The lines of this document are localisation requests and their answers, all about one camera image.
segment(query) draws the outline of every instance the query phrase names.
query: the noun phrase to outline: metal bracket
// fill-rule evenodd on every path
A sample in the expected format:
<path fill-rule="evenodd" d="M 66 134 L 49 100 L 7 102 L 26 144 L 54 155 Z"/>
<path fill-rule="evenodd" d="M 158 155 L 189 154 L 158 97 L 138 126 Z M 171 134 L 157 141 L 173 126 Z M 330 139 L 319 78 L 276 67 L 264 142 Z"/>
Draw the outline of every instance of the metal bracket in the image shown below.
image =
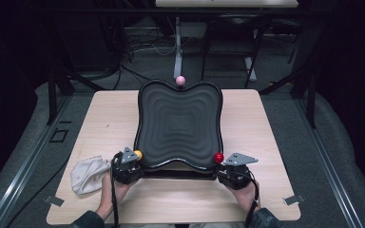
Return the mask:
<path fill-rule="evenodd" d="M 258 162 L 258 159 L 234 152 L 229 158 L 224 161 L 225 165 L 239 166 L 247 163 Z"/>
<path fill-rule="evenodd" d="M 128 163 L 136 161 L 137 159 L 139 159 L 138 155 L 135 154 L 135 152 L 133 152 L 131 149 L 126 147 L 124 149 L 123 159 L 121 160 L 121 163 Z"/>

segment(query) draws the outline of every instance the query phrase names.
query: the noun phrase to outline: yellow ball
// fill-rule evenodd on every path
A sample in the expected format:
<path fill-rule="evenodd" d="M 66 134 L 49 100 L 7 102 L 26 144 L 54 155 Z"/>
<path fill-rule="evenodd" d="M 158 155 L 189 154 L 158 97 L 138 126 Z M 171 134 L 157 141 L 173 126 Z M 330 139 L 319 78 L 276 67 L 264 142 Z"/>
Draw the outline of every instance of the yellow ball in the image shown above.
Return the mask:
<path fill-rule="evenodd" d="M 141 152 L 141 150 L 135 150 L 134 153 L 136 155 L 138 155 L 138 161 L 142 159 L 142 157 L 144 156 Z"/>

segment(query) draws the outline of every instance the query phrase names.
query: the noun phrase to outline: desk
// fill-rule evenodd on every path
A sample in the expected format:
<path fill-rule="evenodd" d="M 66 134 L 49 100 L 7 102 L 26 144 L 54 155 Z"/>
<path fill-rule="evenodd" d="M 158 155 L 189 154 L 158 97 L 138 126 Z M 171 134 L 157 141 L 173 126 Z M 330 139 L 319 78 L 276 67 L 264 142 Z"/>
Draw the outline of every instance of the desk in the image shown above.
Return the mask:
<path fill-rule="evenodd" d="M 156 0 L 156 7 L 160 8 L 296 8 L 297 0 Z M 174 78 L 182 75 L 183 51 L 181 49 L 180 17 L 176 17 L 176 63 Z M 254 71 L 251 81 L 257 80 Z"/>
<path fill-rule="evenodd" d="M 259 159 L 249 164 L 260 184 L 262 206 L 279 219 L 299 219 L 296 204 L 283 203 L 294 195 L 274 135 L 256 90 L 223 90 L 221 135 L 225 158 L 240 152 Z M 65 202 L 51 205 L 49 224 L 70 224 L 86 210 L 99 205 L 101 191 L 76 195 L 70 172 L 76 162 L 102 156 L 112 159 L 125 146 L 133 147 L 138 127 L 138 91 L 99 91 L 91 102 L 70 156 L 56 197 Z M 218 180 L 142 179 L 119 206 L 120 223 L 189 223 L 244 221 L 233 195 Z M 106 222 L 113 222 L 110 216 Z"/>

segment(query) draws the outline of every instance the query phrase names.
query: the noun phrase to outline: tape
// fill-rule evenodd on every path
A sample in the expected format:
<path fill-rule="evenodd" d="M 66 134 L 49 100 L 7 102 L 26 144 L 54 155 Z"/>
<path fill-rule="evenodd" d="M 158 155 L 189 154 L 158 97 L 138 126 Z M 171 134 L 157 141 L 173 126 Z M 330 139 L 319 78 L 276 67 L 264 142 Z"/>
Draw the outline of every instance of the tape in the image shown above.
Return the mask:
<path fill-rule="evenodd" d="M 62 203 L 64 203 L 63 199 L 59 199 L 53 196 L 46 196 L 46 198 L 44 199 L 45 202 L 50 203 L 50 204 L 54 204 L 57 206 L 62 206 Z"/>
<path fill-rule="evenodd" d="M 306 200 L 306 198 L 303 197 L 303 195 L 300 194 L 298 196 L 292 196 L 290 198 L 283 199 L 283 202 L 287 205 L 290 205 L 290 204 L 293 204 L 293 203 L 299 204 L 299 203 L 301 203 L 305 200 Z"/>

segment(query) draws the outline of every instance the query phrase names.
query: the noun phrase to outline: red ball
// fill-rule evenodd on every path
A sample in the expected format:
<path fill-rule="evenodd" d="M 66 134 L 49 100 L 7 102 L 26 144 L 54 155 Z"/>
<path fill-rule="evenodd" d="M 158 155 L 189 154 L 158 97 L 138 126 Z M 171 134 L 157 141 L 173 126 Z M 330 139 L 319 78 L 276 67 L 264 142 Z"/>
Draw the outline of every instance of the red ball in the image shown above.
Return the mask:
<path fill-rule="evenodd" d="M 224 156 L 221 152 L 218 152 L 215 154 L 215 156 L 213 156 L 213 159 L 215 160 L 216 163 L 221 163 L 224 160 Z"/>

